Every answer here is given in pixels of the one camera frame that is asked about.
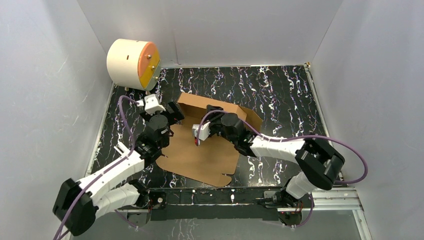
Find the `brown cardboard box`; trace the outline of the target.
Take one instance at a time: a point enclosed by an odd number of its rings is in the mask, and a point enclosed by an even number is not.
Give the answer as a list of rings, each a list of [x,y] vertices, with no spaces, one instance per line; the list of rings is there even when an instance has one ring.
[[[258,131],[263,120],[250,108],[190,93],[181,93],[177,102],[184,119],[182,124],[170,127],[174,135],[170,138],[169,146],[162,149],[163,156],[156,160],[156,164],[165,171],[214,187],[227,186],[232,181],[240,154],[232,143],[216,135],[196,146],[192,126],[201,122],[207,105],[236,113]]]

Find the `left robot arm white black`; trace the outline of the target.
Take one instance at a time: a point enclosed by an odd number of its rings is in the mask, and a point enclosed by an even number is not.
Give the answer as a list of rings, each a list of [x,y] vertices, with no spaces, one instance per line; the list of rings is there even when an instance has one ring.
[[[163,156],[162,149],[174,135],[171,126],[183,120],[184,114],[177,102],[170,101],[152,114],[142,110],[140,115],[146,125],[131,148],[119,142],[115,146],[118,159],[89,176],[62,183],[52,211],[73,236],[85,233],[96,219],[121,207],[152,205],[150,191],[138,180],[117,185]]]

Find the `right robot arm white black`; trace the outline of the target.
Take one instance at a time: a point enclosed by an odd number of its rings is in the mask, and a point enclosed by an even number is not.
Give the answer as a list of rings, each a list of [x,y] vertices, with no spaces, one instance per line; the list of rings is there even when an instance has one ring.
[[[291,177],[281,190],[264,193],[256,203],[265,208],[295,207],[301,199],[316,189],[331,190],[345,163],[345,158],[321,135],[293,138],[260,133],[236,113],[221,107],[207,106],[200,124],[192,126],[195,144],[214,135],[226,139],[246,157],[269,157],[291,161],[301,171]]]

